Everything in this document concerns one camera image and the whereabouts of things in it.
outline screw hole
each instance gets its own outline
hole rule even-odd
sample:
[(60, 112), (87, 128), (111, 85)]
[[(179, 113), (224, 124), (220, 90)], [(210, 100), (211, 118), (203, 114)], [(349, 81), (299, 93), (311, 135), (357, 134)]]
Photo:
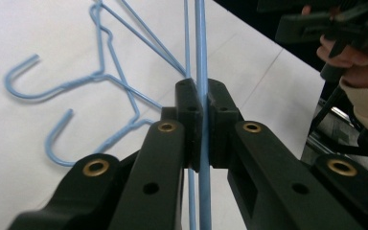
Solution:
[(335, 173), (345, 175), (345, 176), (355, 176), (357, 175), (357, 169), (346, 161), (339, 159), (331, 159), (327, 163), (328, 168), (330, 168)]
[(89, 166), (89, 171), (91, 171), (91, 172), (99, 171), (103, 168), (104, 168), (104, 164), (101, 163), (101, 162), (97, 162), (97, 163), (94, 163), (94, 164)]
[(243, 125), (243, 129), (248, 132), (260, 132), (262, 131), (262, 128), (254, 123), (246, 123)]
[(95, 159), (88, 162), (82, 172), (86, 176), (98, 176), (105, 173), (109, 168), (109, 163), (102, 159)]
[(158, 129), (162, 132), (171, 132), (175, 130), (175, 124), (163, 123), (158, 126)]
[(147, 195), (153, 195), (156, 194), (159, 191), (159, 186), (158, 184), (151, 182), (149, 184), (146, 184), (145, 186), (143, 186), (143, 193), (147, 194)]
[(294, 183), (292, 184), (291, 188), (295, 193), (300, 195), (306, 195), (310, 192), (309, 188), (301, 183)]

